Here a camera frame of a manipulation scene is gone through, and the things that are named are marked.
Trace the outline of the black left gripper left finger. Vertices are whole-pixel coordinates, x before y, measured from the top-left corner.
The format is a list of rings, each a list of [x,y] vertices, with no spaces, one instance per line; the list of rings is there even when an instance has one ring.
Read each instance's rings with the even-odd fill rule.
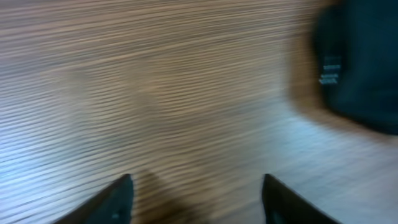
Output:
[[[54,224],[130,224],[134,184],[124,174]]]

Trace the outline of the black polo shirt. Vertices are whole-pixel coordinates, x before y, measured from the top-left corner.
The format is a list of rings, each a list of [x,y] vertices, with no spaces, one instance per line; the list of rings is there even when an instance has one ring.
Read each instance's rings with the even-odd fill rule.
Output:
[[[312,32],[322,101],[332,112],[397,134],[397,0],[336,1]]]

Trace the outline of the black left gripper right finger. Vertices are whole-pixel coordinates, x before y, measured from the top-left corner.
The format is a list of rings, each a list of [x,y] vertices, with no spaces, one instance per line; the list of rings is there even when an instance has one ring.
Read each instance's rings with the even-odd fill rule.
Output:
[[[272,174],[265,174],[262,204],[266,224],[339,224]]]

